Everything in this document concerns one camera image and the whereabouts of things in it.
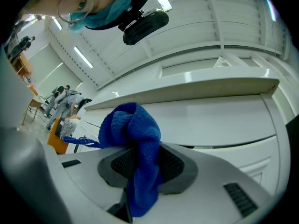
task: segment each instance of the woman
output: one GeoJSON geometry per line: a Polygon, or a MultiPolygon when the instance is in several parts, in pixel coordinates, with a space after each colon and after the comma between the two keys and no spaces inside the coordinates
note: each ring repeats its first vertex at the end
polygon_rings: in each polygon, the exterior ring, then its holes
{"type": "Polygon", "coordinates": [[[60,17],[72,30],[95,28],[114,21],[129,8],[132,0],[31,0],[24,14],[60,17]]]}
{"type": "Polygon", "coordinates": [[[82,116],[84,115],[84,113],[85,113],[85,109],[83,109],[83,107],[87,104],[87,103],[89,103],[89,102],[92,102],[92,100],[91,99],[84,99],[84,100],[82,100],[80,103],[79,103],[79,105],[78,105],[78,112],[77,112],[77,114],[76,114],[76,117],[78,117],[78,118],[82,118],[82,116]]]}

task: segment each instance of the white plastic surface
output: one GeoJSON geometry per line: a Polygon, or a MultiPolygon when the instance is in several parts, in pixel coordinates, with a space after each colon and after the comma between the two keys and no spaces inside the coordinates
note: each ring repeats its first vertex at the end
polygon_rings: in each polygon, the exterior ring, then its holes
{"type": "Polygon", "coordinates": [[[85,106],[86,110],[113,108],[126,102],[152,104],[160,102],[257,95],[272,93],[277,75],[261,67],[221,67],[193,70],[136,84],[130,89],[100,97],[85,106]]]}
{"type": "Polygon", "coordinates": [[[263,94],[261,95],[271,115],[274,128],[278,139],[279,148],[279,176],[276,193],[284,192],[286,190],[290,168],[291,168],[291,151],[288,133],[283,123],[282,117],[275,105],[275,102],[271,96],[263,94]]]}
{"type": "Polygon", "coordinates": [[[253,178],[272,196],[276,194],[279,173],[278,140],[276,136],[238,147],[194,149],[194,151],[211,154],[230,162],[253,178]]]}
{"type": "MultiPolygon", "coordinates": [[[[229,146],[275,135],[260,96],[238,96],[143,105],[158,123],[162,141],[187,146],[229,146]]],[[[90,110],[83,120],[100,126],[113,109],[90,110]]]]}

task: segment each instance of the white machine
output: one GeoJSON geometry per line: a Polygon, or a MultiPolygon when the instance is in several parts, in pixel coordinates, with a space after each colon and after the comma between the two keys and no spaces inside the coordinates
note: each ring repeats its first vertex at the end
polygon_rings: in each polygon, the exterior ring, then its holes
{"type": "Polygon", "coordinates": [[[138,162],[135,151],[57,155],[10,129],[0,160],[7,180],[45,223],[257,223],[279,199],[223,159],[161,143],[158,201],[132,219],[126,185],[138,162]]]}

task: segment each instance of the people in background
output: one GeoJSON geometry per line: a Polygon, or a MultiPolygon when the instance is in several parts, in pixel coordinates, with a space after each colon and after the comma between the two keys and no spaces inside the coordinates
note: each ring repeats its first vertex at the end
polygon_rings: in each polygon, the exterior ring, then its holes
{"type": "Polygon", "coordinates": [[[92,102],[92,100],[91,100],[91,99],[84,99],[84,100],[82,100],[82,101],[79,103],[78,108],[77,108],[78,112],[77,112],[77,114],[76,114],[77,117],[82,118],[82,116],[84,115],[84,113],[85,113],[85,111],[86,111],[86,110],[84,109],[84,106],[85,106],[87,103],[89,103],[89,102],[92,102]]]}
{"type": "Polygon", "coordinates": [[[81,93],[77,91],[63,91],[62,94],[55,99],[57,109],[53,116],[50,118],[47,129],[51,130],[52,124],[59,116],[61,118],[73,116],[74,106],[79,104],[83,99],[84,98],[81,93]]]}
{"type": "Polygon", "coordinates": [[[16,45],[11,53],[8,55],[8,58],[12,58],[11,63],[14,63],[14,60],[25,50],[28,50],[31,46],[31,43],[36,39],[35,36],[33,37],[23,37],[18,45],[16,45]]]}
{"type": "Polygon", "coordinates": [[[52,90],[51,94],[46,96],[44,99],[47,100],[50,98],[50,102],[47,105],[47,108],[44,111],[44,117],[49,117],[52,108],[55,105],[55,99],[62,94],[64,90],[68,91],[70,89],[69,85],[66,86],[57,86],[54,90],[52,90]]]}

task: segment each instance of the black mesh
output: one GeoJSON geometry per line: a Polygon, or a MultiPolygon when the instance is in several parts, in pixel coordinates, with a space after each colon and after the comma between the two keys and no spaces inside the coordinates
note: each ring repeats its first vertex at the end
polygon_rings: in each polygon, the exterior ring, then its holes
{"type": "Polygon", "coordinates": [[[224,185],[224,188],[234,201],[243,217],[248,216],[257,209],[257,206],[237,183],[226,184],[224,185]]]}
{"type": "MultiPolygon", "coordinates": [[[[159,148],[158,165],[163,183],[179,176],[184,170],[184,162],[161,146],[159,148]]],[[[111,162],[111,167],[115,172],[130,179],[138,167],[138,147],[132,148],[124,155],[114,159],[111,162]]]]}
{"type": "Polygon", "coordinates": [[[130,179],[138,167],[138,147],[132,148],[124,155],[114,159],[111,162],[112,169],[130,179]]]}
{"type": "Polygon", "coordinates": [[[160,146],[158,165],[162,175],[162,183],[179,176],[184,170],[184,162],[177,156],[160,146]]]}

